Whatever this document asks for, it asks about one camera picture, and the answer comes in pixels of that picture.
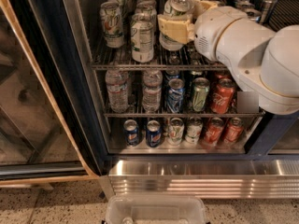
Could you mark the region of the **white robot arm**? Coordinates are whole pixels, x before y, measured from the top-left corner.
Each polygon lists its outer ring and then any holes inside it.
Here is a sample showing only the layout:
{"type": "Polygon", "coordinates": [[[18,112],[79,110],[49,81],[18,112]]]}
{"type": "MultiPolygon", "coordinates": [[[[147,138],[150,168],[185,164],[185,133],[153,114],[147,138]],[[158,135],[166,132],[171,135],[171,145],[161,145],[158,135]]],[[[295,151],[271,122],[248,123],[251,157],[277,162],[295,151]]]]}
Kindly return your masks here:
{"type": "Polygon", "coordinates": [[[259,107],[277,115],[299,110],[299,26],[277,32],[234,7],[213,7],[178,17],[160,14],[159,30],[180,44],[223,63],[242,91],[258,95],[259,107]]]}

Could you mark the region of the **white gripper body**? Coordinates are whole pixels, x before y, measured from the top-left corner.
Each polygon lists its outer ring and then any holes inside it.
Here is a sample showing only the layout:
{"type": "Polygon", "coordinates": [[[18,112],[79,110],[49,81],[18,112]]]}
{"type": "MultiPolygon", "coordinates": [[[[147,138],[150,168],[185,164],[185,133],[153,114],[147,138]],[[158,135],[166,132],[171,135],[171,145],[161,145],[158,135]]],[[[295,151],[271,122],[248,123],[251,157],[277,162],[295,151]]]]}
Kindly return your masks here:
{"type": "Polygon", "coordinates": [[[194,25],[196,50],[216,61],[216,48],[223,32],[235,21],[245,19],[247,14],[234,7],[215,7],[201,14],[194,25]]]}

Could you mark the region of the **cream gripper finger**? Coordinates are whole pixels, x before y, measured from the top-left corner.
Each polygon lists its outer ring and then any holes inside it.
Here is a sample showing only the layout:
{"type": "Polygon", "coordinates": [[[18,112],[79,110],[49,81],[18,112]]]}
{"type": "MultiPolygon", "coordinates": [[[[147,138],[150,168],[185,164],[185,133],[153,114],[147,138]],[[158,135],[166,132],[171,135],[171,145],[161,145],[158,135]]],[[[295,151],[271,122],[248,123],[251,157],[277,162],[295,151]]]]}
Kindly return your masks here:
{"type": "Polygon", "coordinates": [[[217,7],[218,4],[215,1],[208,0],[194,0],[194,12],[193,17],[197,19],[204,12],[217,7]]]}
{"type": "Polygon", "coordinates": [[[159,31],[181,44],[187,44],[194,40],[194,24],[192,14],[169,17],[159,14],[157,16],[159,31]]]}

